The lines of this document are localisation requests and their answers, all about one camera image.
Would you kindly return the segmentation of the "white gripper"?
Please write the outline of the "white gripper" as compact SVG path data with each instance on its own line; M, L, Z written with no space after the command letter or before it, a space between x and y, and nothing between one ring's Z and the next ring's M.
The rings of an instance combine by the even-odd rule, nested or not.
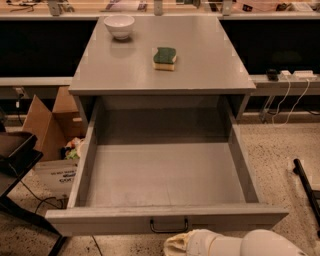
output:
M199 229L169 237L164 242L165 256L210 256L213 242L218 233Z

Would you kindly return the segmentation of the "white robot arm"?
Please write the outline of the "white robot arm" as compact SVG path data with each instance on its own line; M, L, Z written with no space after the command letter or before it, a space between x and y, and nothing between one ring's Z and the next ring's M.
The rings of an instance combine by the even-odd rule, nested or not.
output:
M243 238L224 236L206 229L168 238L165 256L308 256L285 237L257 229Z

